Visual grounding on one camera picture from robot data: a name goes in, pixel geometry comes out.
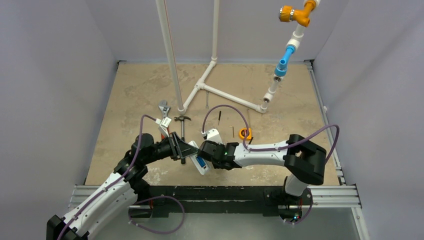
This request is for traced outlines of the white remote control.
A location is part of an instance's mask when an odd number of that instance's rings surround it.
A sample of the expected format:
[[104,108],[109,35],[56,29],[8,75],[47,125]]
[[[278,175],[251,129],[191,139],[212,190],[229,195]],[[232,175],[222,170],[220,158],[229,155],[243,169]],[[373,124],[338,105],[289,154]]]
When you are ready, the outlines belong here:
[[196,150],[195,154],[189,156],[190,160],[201,175],[207,174],[212,169],[210,163],[198,155],[199,146],[194,140],[188,142],[188,144]]

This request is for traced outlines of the blue battery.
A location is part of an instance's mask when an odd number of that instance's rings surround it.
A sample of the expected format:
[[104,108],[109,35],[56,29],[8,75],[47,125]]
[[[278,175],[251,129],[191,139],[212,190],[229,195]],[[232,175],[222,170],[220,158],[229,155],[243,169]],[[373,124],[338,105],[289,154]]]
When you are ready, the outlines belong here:
[[205,164],[204,164],[204,161],[203,161],[203,159],[201,158],[201,157],[196,157],[196,159],[197,159],[197,161],[198,161],[198,163],[199,163],[199,165],[201,166],[201,167],[203,167]]

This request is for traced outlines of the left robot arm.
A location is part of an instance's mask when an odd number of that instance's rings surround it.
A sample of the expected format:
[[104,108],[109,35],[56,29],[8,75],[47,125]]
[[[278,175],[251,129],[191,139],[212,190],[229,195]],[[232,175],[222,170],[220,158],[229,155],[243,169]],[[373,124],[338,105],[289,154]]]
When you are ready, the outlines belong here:
[[63,217],[54,215],[48,220],[46,239],[90,240],[123,209],[133,204],[146,204],[152,209],[154,201],[165,196],[152,195],[151,186],[143,179],[147,165],[165,158],[180,160],[198,150],[176,132],[158,142],[151,134],[141,133],[101,186]]

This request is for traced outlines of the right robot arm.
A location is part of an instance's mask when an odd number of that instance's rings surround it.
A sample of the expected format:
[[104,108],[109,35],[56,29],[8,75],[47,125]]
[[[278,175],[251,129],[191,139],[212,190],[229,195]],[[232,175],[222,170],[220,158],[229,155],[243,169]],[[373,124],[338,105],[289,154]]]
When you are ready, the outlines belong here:
[[324,183],[327,163],[327,151],[299,134],[291,134],[287,140],[272,144],[223,144],[205,140],[197,154],[215,169],[228,171],[256,165],[285,167],[290,175],[280,196],[288,204],[298,200],[307,186]]

